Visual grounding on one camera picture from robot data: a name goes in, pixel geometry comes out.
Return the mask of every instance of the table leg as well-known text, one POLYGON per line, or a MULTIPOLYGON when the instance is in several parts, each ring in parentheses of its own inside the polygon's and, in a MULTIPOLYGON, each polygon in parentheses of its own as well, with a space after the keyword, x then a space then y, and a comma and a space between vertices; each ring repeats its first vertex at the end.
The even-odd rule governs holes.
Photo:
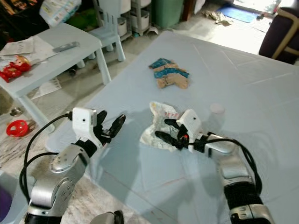
POLYGON ((109 45, 106 47, 106 50, 107 50, 107 51, 113 51, 113 45, 112 45, 112 44, 109 44, 109 45))
POLYGON ((95 54, 94 54, 94 53, 90 54, 90 55, 88 56, 88 59, 90 59, 90 60, 95 59, 95 54))
POLYGON ((77 66, 78 66, 78 68, 84 68, 85 67, 85 63, 84 63, 84 61, 83 60, 81 60, 81 61, 79 61, 78 63, 77 63, 77 66))
POLYGON ((102 73, 103 83, 104 83, 104 85, 107 85, 108 83, 111 82, 111 77, 110 77, 110 73, 109 73, 104 55, 103 55, 102 48, 98 49, 96 51, 96 53, 97 53, 98 67, 102 73))
MULTIPOLYGON (((49 120, 46 116, 37 108, 37 106, 26 95, 18 98, 19 102, 25 107, 28 113, 32 116, 33 120, 39 125, 39 127, 45 126, 49 120)), ((50 125, 46 130, 50 133, 55 129, 54 125, 50 125)))
POLYGON ((123 52, 120 40, 118 40, 116 42, 116 51, 117 51, 117 59, 118 59, 118 61, 120 61, 120 62, 125 61, 126 60, 126 56, 125 56, 125 53, 123 52))

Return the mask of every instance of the green bin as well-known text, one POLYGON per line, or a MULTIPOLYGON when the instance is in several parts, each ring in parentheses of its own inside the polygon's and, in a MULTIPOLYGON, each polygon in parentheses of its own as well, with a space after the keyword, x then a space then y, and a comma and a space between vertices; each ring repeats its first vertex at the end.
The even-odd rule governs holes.
POLYGON ((184 0, 153 0, 154 23, 161 28, 171 27, 179 22, 184 0))

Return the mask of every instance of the cable connector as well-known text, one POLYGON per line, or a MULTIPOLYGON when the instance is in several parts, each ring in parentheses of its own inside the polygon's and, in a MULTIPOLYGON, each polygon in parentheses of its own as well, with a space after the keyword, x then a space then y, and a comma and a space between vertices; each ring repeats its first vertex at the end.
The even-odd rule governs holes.
POLYGON ((67 114, 67 118, 68 118, 69 120, 72 120, 72 121, 73 121, 73 111, 67 111, 66 114, 67 114))

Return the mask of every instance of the small white table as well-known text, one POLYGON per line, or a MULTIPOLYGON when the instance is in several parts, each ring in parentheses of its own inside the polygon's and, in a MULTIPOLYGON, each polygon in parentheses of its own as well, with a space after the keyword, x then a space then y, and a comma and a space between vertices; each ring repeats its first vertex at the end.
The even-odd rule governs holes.
MULTIPOLYGON (((45 30, 38 34, 38 36, 53 47, 59 47, 74 41, 80 44, 79 47, 65 50, 49 58, 46 63, 33 65, 30 71, 23 73, 22 76, 12 80, 10 83, 6 83, 0 78, 0 86, 13 98, 19 100, 34 121, 42 127, 47 124, 49 120, 31 99, 27 97, 30 91, 56 77, 71 66, 81 63, 82 59, 92 56, 94 52, 96 52, 97 55, 98 66, 104 84, 109 83, 111 77, 101 49, 102 44, 98 38, 64 23, 59 24, 55 28, 45 30)), ((48 131, 53 130, 53 125, 48 128, 48 131)))

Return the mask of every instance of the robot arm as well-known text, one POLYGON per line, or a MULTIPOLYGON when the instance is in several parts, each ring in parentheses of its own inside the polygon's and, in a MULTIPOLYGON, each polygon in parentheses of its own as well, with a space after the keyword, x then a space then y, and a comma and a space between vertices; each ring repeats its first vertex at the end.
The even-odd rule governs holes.
POLYGON ((188 148, 190 152, 204 153, 216 163, 232 224, 275 224, 259 196, 262 182, 254 160, 242 144, 212 133, 200 134, 201 122, 193 110, 187 110, 179 120, 166 119, 165 123, 179 129, 177 139, 159 131, 155 132, 157 137, 179 150, 188 148), (240 157, 240 150, 250 162, 254 178, 240 157))
MULTIPOLYGON (((121 115, 109 130, 102 130, 101 123, 106 115, 106 111, 97 115, 96 111, 91 109, 78 107, 73 109, 72 126, 77 142, 57 154, 43 177, 36 181, 31 192, 25 223, 60 223, 75 184, 83 176, 90 158, 97 150, 103 151, 126 119, 125 115, 121 115)), ((96 220, 103 224, 120 224, 121 216, 119 211, 109 212, 97 217, 96 220)))

